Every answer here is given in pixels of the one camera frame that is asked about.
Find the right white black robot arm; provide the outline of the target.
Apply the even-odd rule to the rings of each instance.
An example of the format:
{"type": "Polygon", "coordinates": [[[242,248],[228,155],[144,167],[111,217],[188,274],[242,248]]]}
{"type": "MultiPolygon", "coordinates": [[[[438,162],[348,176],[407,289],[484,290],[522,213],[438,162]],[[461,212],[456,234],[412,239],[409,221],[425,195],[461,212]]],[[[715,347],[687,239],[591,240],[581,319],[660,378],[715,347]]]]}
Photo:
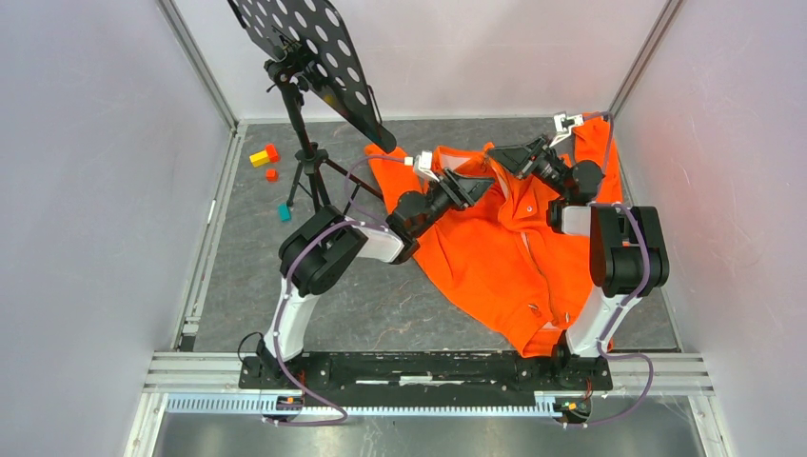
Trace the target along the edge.
{"type": "Polygon", "coordinates": [[[658,213],[653,207],[597,202],[605,177],[601,166],[591,160],[567,164],[544,136],[486,154],[514,177],[533,176],[554,190],[558,197],[548,205],[548,227],[588,241],[593,287],[579,317],[553,346],[549,364],[557,386],[576,387],[588,369],[597,370],[613,358],[607,345],[628,311],[666,281],[658,213]]]}

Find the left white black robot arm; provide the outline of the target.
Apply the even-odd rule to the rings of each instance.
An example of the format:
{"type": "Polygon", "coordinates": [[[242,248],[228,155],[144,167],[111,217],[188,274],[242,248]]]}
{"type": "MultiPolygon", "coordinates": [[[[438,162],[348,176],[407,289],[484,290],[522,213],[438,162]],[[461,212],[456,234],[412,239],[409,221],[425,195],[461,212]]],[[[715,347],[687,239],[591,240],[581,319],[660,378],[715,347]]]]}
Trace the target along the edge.
{"type": "Polygon", "coordinates": [[[398,265],[420,248],[420,238],[450,211],[478,204],[496,180],[444,169],[422,191],[400,195],[382,224],[352,219],[333,206],[319,209],[279,250],[281,291],[269,330],[256,348],[262,373],[274,387],[298,378],[305,331],[322,295],[358,258],[398,265]]]}

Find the orange jacket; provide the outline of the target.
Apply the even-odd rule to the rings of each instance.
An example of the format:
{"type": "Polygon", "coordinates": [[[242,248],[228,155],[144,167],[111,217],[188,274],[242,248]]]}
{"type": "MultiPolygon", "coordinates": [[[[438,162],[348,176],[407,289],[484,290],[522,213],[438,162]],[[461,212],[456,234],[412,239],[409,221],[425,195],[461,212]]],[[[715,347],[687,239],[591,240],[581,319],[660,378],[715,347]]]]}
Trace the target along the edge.
{"type": "Polygon", "coordinates": [[[581,314],[594,285],[589,240],[556,233],[546,212],[557,193],[519,180],[481,149],[434,148],[433,170],[492,177],[481,201],[450,210],[419,239],[413,258],[455,306],[504,336],[522,357],[547,356],[581,314]]]}

